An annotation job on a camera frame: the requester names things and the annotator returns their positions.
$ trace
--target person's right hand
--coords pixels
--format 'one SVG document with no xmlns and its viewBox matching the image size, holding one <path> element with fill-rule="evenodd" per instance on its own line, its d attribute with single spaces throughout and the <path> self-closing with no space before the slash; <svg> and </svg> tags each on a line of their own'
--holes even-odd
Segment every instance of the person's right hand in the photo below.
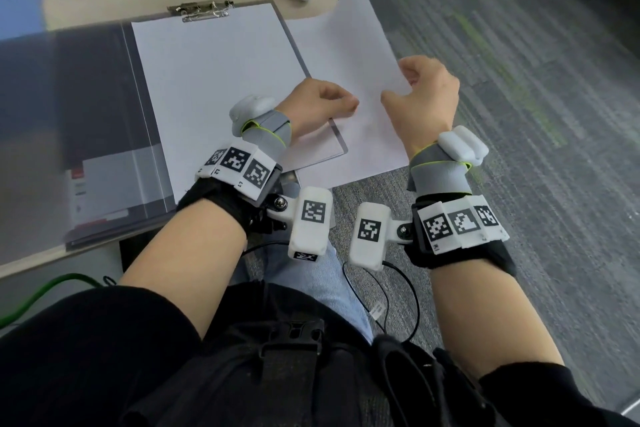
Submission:
<svg viewBox="0 0 640 427">
<path fill-rule="evenodd" d="M 406 96 L 383 91 L 380 97 L 411 160 L 451 130 L 458 107 L 460 81 L 437 59 L 409 56 L 398 61 L 413 90 Z"/>
</svg>

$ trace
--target green cable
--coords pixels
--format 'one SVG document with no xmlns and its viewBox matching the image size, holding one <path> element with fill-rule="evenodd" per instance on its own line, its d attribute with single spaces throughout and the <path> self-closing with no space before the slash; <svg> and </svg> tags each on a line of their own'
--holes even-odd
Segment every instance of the green cable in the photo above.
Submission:
<svg viewBox="0 0 640 427">
<path fill-rule="evenodd" d="M 82 282 L 86 282 L 90 286 L 103 287 L 103 285 L 97 280 L 81 273 L 68 273 L 61 275 L 60 277 L 56 277 L 53 280 L 49 280 L 44 286 L 40 287 L 40 289 L 35 294 L 28 298 L 24 302 L 24 304 L 22 304 L 14 312 L 9 314 L 8 316 L 4 316 L 4 318 L 0 318 L 0 329 L 3 329 L 11 323 L 14 323 L 18 319 L 20 319 L 22 315 L 29 310 L 29 307 L 31 307 L 44 294 L 49 292 L 58 284 L 62 284 L 62 282 L 66 282 L 67 280 L 81 280 Z"/>
</svg>

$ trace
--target person's left hand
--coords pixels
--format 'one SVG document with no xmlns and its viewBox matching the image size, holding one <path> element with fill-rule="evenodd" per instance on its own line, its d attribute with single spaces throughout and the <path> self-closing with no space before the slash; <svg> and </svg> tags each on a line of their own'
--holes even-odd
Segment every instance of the person's left hand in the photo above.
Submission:
<svg viewBox="0 0 640 427">
<path fill-rule="evenodd" d="M 291 142 L 322 127 L 330 118 L 350 117 L 359 101 L 335 83 L 307 78 L 275 109 L 291 121 Z"/>
</svg>

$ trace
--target gray wristband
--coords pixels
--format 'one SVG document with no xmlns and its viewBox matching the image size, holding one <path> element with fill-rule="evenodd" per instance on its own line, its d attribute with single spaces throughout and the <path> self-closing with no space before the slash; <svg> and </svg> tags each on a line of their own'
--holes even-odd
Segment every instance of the gray wristband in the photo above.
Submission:
<svg viewBox="0 0 640 427">
<path fill-rule="evenodd" d="M 407 190 L 418 196 L 446 192 L 472 194 L 467 172 L 467 164 L 453 160 L 439 145 L 432 144 L 409 163 Z"/>
<path fill-rule="evenodd" d="M 261 151 L 278 162 L 291 144 L 289 118 L 277 110 L 270 110 L 246 122 L 242 138 L 257 145 Z"/>
</svg>

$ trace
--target cable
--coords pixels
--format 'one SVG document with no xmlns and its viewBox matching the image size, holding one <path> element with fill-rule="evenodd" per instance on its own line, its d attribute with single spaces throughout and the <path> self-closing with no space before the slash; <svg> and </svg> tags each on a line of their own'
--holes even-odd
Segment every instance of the cable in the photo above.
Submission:
<svg viewBox="0 0 640 427">
<path fill-rule="evenodd" d="M 260 245 L 252 246 L 251 248 L 247 249 L 245 252 L 242 253 L 241 257 L 244 257 L 244 255 L 247 255 L 248 253 L 255 252 L 256 250 L 259 250 L 260 248 L 264 248 L 269 245 L 289 245 L 289 242 L 288 241 L 269 241 L 267 243 L 260 243 Z"/>
<path fill-rule="evenodd" d="M 344 262 L 342 264 L 342 275 L 344 275 L 344 278 L 347 281 L 347 284 L 349 284 L 349 287 L 351 288 L 351 292 L 353 292 L 353 295 L 356 296 L 356 299 L 358 300 L 358 302 L 360 302 L 360 304 L 362 304 L 362 306 L 364 307 L 364 309 L 366 311 L 369 311 L 369 308 L 365 305 L 365 303 L 362 301 L 362 299 L 360 299 L 360 296 L 358 295 L 358 293 L 356 292 L 356 290 L 353 288 L 353 286 L 351 285 L 351 280 L 349 280 L 349 277 L 347 277 L 347 271 L 346 271 L 346 265 L 347 262 Z M 369 274 L 370 277 L 372 277 L 373 280 L 376 281 L 376 283 L 378 284 L 378 286 L 380 287 L 380 290 L 382 291 L 383 294 L 385 294 L 385 299 L 387 300 L 387 311 L 385 312 L 385 320 L 383 322 L 383 324 L 381 325 L 378 322 L 378 319 L 374 319 L 375 323 L 378 325 L 378 327 L 380 329 L 382 329 L 382 332 L 384 334 L 387 334 L 387 319 L 389 317 L 389 296 L 387 295 L 387 292 L 385 291 L 385 288 L 382 287 L 382 284 L 380 284 L 380 280 L 378 280 L 378 278 L 376 276 L 374 276 L 370 271 L 368 271 L 367 269 L 364 269 L 364 271 L 366 273 Z"/>
<path fill-rule="evenodd" d="M 411 341 L 413 339 L 413 336 L 415 336 L 415 334 L 418 332 L 418 327 L 420 326 L 420 301 L 418 300 L 418 293 L 415 291 L 415 287 L 413 286 L 411 280 L 409 280 L 409 277 L 407 277 L 402 270 L 388 261 L 383 261 L 382 264 L 385 267 L 389 267 L 390 269 L 394 269 L 396 272 L 398 272 L 402 276 L 402 278 L 404 278 L 406 283 L 409 284 L 409 287 L 411 287 L 413 297 L 415 298 L 415 309 L 417 311 L 417 317 L 415 319 L 415 326 L 413 327 L 413 331 L 411 331 L 411 334 L 409 334 L 409 337 L 404 342 Z"/>
<path fill-rule="evenodd" d="M 53 280 L 49 280 L 44 286 L 40 287 L 30 298 L 28 298 L 18 309 L 9 314 L 8 316 L 4 316 L 4 318 L 0 318 L 0 329 L 5 328 L 6 326 L 14 323 L 18 319 L 22 317 L 22 315 L 28 311 L 29 307 L 31 307 L 38 299 L 40 299 L 44 294 L 49 292 L 58 284 L 62 284 L 67 280 L 81 280 L 82 282 L 86 282 L 90 286 L 94 287 L 103 287 L 103 285 L 89 277 L 88 275 L 83 275 L 79 273 L 68 273 L 65 275 L 61 275 L 60 277 L 56 277 Z"/>
</svg>

